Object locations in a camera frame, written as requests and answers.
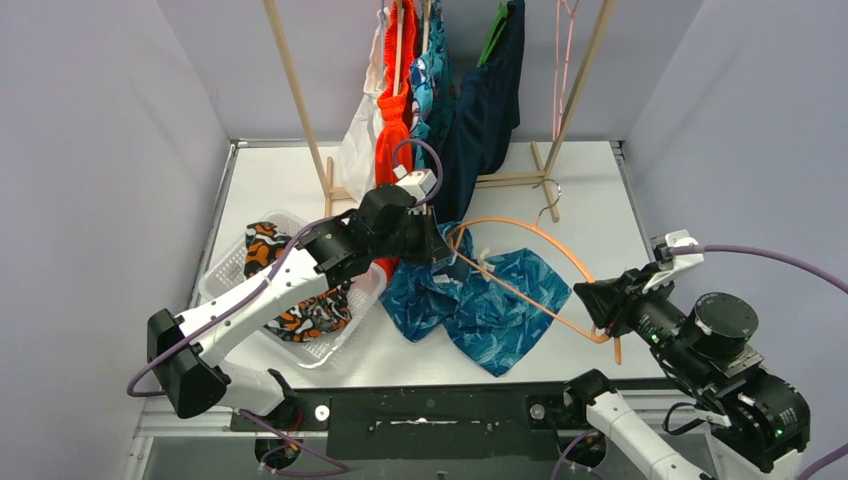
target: blue printed cloth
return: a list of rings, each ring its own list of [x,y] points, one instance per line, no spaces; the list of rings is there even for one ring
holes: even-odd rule
[[[445,235],[457,223],[439,226]],[[471,257],[471,233],[460,253]],[[524,248],[489,257],[492,272],[518,291],[558,312],[571,295],[563,279],[538,255]],[[551,325],[552,318],[519,296],[488,282],[461,260],[437,272],[430,266],[401,263],[381,301],[408,340],[417,342],[442,324],[472,360],[499,377],[521,360]]]
[[[430,10],[428,37],[430,43],[427,51],[409,67],[409,83],[412,86],[412,128],[409,129],[409,136],[427,142],[439,153],[456,108],[456,92],[440,0],[434,0]],[[415,168],[426,168],[425,152],[421,146],[415,147]]]

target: navy blue shirt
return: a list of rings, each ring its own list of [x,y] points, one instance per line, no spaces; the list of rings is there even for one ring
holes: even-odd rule
[[[512,130],[521,118],[518,86],[524,60],[524,0],[507,3],[504,32],[481,67],[460,83],[456,114],[442,148],[444,179],[432,205],[439,223],[461,221],[478,175],[503,165]],[[429,168],[435,171],[432,160]]]

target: orange patterned cloth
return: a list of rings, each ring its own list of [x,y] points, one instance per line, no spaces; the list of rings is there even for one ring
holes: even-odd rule
[[[386,90],[377,99],[377,106],[385,121],[383,131],[377,138],[377,164],[376,183],[395,183],[397,177],[392,169],[392,152],[397,145],[409,138],[409,124],[412,121],[412,97],[409,89],[409,66],[415,61],[415,45],[418,39],[418,19],[415,16],[415,3],[412,0],[403,0],[403,36],[400,47],[400,72],[395,71],[397,60],[397,32],[398,11],[397,4],[392,4],[389,28],[386,31],[386,48],[383,58],[386,63]],[[398,79],[398,94],[394,93],[395,75]],[[414,162],[414,151],[403,148],[398,152],[398,163],[412,171]],[[392,274],[398,265],[396,258],[384,258],[377,260],[377,265],[386,272],[386,279],[390,281]]]

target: light purple wall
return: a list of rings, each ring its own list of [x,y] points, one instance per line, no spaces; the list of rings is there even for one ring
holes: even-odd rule
[[[796,255],[848,278],[848,2],[707,0],[625,143],[649,234]],[[722,290],[757,310],[753,345],[813,410],[809,463],[848,440],[848,297],[759,259],[711,255],[680,305]],[[848,460],[823,472],[848,478]]]
[[[0,5],[0,476],[119,478],[227,137],[154,0]]]
[[[571,138],[627,135],[702,2],[619,0]],[[159,0],[159,4],[231,138],[303,138],[262,2]],[[278,0],[277,4],[316,135],[340,141],[362,98],[380,2]],[[458,84],[462,72],[480,56],[498,0],[442,4]],[[572,79],[600,5],[601,0],[583,0],[579,5]],[[562,23],[566,32],[567,22]],[[521,126],[516,139],[544,140],[551,135],[555,25],[555,0],[527,0]]]

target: green hanger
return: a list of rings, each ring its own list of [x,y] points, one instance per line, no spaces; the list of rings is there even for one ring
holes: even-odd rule
[[[492,27],[489,29],[489,35],[486,38],[486,46],[483,47],[483,53],[480,55],[480,60],[477,61],[477,66],[482,67],[486,60],[489,59],[489,55],[492,54],[492,50],[495,49],[495,45],[498,44],[498,40],[501,38],[501,34],[503,34],[504,28],[506,27],[506,19],[509,17],[509,7],[507,7],[503,2],[498,5],[498,11],[495,13],[495,20],[492,22]]]

